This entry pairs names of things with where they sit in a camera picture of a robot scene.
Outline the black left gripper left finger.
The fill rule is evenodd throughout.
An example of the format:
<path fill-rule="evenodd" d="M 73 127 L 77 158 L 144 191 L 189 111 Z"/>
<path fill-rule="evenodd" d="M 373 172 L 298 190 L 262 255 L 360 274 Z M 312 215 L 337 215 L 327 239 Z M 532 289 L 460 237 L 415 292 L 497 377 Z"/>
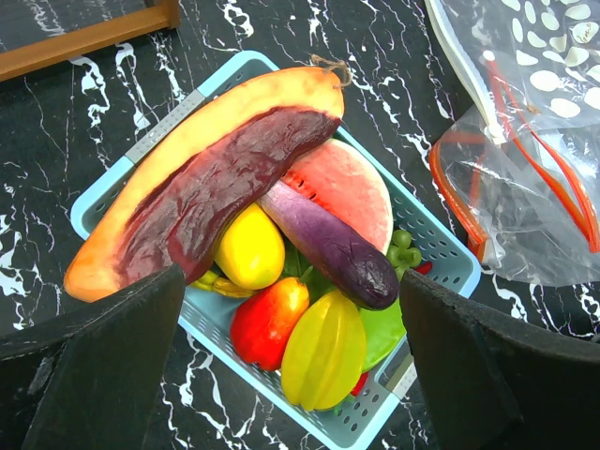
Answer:
<path fill-rule="evenodd" d="M 3 336 L 2 448 L 142 448 L 184 291 L 172 265 Z"/>

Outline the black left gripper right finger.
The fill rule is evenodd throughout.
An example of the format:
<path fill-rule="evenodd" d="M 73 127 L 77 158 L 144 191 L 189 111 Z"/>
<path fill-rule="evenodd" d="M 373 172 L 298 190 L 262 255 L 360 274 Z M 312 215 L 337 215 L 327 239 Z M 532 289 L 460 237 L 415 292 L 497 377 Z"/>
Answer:
<path fill-rule="evenodd" d="M 598 448 L 598 343 L 519 321 L 413 270 L 399 300 L 442 449 Z"/>

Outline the purple eggplant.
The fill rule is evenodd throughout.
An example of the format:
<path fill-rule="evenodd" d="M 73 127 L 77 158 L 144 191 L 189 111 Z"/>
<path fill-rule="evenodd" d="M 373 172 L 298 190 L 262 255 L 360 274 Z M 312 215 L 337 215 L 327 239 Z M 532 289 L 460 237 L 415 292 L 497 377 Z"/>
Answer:
<path fill-rule="evenodd" d="M 397 300 L 393 265 L 350 225 L 282 182 L 259 204 L 299 252 L 359 307 L 383 310 Z"/>

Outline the yellow mango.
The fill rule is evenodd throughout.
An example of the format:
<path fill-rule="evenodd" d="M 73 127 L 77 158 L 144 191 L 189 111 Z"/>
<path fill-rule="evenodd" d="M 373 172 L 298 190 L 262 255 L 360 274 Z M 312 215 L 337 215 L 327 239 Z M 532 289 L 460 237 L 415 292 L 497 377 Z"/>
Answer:
<path fill-rule="evenodd" d="M 278 227 L 252 203 L 223 234 L 215 262 L 241 288 L 259 290 L 282 273 L 285 247 Z"/>

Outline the watermelon slice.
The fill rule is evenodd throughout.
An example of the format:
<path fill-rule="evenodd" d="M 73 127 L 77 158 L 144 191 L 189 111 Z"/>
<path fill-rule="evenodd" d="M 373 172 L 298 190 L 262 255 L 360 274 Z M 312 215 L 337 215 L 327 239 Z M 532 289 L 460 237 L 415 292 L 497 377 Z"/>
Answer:
<path fill-rule="evenodd" d="M 385 253 L 393 232 L 388 189 L 357 149 L 330 139 L 297 159 L 282 181 L 353 227 Z"/>

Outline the white dotted zip bag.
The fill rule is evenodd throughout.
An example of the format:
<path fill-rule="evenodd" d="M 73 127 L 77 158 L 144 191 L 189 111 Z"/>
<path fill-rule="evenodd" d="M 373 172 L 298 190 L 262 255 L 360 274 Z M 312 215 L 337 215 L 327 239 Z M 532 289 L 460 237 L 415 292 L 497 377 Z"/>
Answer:
<path fill-rule="evenodd" d="M 426 9 L 492 141 L 598 126 L 598 2 L 428 1 Z"/>

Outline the clear bag orange zipper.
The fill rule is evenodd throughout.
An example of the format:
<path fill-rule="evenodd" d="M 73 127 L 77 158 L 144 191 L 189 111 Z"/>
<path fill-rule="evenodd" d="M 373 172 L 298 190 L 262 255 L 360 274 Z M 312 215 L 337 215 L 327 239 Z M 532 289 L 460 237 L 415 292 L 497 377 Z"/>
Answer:
<path fill-rule="evenodd" d="M 599 126 L 534 127 L 494 52 L 481 58 L 496 121 L 468 110 L 434 144 L 433 179 L 476 259 L 502 278 L 552 287 L 599 279 Z"/>

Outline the green leaf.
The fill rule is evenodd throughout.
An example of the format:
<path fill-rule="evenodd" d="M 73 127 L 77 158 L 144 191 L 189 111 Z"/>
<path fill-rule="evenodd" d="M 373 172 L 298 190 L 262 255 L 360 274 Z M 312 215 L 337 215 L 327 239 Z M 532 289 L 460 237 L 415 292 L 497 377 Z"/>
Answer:
<path fill-rule="evenodd" d="M 362 371 L 367 372 L 396 348 L 405 336 L 406 329 L 398 299 L 383 310 L 361 308 L 360 316 L 367 337 L 367 352 Z"/>

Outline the red chili pepper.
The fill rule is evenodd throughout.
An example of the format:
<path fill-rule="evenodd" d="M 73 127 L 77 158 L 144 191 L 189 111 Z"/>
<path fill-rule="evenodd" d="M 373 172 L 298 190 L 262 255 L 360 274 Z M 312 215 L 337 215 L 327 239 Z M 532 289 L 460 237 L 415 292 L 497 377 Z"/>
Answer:
<path fill-rule="evenodd" d="M 426 261 L 414 268 L 414 270 L 422 275 L 427 275 L 432 269 L 432 262 Z"/>

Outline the yellow banana bunch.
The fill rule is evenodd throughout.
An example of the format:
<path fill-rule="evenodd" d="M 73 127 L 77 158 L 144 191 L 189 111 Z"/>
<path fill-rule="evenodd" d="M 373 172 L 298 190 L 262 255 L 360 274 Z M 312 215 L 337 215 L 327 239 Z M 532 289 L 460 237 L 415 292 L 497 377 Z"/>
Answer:
<path fill-rule="evenodd" d="M 200 278 L 189 284 L 189 287 L 212 293 L 219 293 L 231 298 L 248 298 L 255 291 L 237 286 L 232 281 L 225 277 L 221 277 L 217 273 L 208 270 Z"/>

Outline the light blue plastic basket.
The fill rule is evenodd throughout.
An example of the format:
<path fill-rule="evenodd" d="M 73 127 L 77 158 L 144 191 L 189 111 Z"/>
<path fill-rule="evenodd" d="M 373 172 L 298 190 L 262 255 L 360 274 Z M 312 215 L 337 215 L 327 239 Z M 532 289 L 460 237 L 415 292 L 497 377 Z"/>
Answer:
<path fill-rule="evenodd" d="M 241 51 L 232 56 L 80 195 L 70 212 L 74 231 L 81 238 L 89 236 L 133 173 L 135 162 L 203 99 L 215 98 L 246 80 L 275 70 L 276 64 L 261 52 Z M 396 227 L 408 231 L 424 259 L 433 264 L 429 277 L 455 293 L 471 296 L 481 274 L 471 252 L 348 131 L 341 128 L 336 136 L 353 146 L 382 176 L 391 196 Z M 401 338 L 389 355 L 370 371 L 365 388 L 353 405 L 347 404 L 338 411 L 304 412 L 287 402 L 276 372 L 261 371 L 234 354 L 229 327 L 235 305 L 232 299 L 218 293 L 188 288 L 179 324 L 195 342 L 232 371 L 234 385 L 261 393 L 325 446 L 331 449 L 367 448 L 406 391 L 403 386 L 386 387 L 382 376 L 399 350 L 406 346 L 407 339 Z"/>

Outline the green grapes bunch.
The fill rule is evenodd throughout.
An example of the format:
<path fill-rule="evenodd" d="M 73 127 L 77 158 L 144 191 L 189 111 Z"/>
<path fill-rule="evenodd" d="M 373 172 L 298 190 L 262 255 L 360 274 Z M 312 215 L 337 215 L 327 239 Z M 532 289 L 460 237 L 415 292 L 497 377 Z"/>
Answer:
<path fill-rule="evenodd" d="M 395 268 L 399 280 L 402 280 L 404 273 L 408 269 L 416 268 L 421 264 L 421 252 L 418 248 L 413 247 L 412 243 L 413 238 L 409 232 L 395 230 L 392 233 L 392 240 L 386 257 Z"/>

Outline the yellow starfruit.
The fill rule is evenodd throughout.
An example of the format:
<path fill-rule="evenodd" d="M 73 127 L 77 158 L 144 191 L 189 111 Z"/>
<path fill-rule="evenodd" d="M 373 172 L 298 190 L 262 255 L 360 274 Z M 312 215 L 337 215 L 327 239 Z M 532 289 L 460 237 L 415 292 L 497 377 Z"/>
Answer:
<path fill-rule="evenodd" d="M 359 381 L 366 352 L 356 305 L 339 290 L 328 292 L 292 331 L 281 366 L 283 394 L 307 412 L 335 407 Z"/>

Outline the wooden shelf rack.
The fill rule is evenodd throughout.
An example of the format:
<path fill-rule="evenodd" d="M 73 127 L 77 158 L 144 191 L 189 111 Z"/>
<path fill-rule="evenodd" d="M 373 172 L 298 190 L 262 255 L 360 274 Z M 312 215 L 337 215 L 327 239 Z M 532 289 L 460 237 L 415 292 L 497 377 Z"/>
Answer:
<path fill-rule="evenodd" d="M 163 28 L 173 29 L 179 23 L 178 1 L 156 1 L 153 6 L 145 10 L 2 52 L 1 81 L 10 80 L 143 34 Z"/>

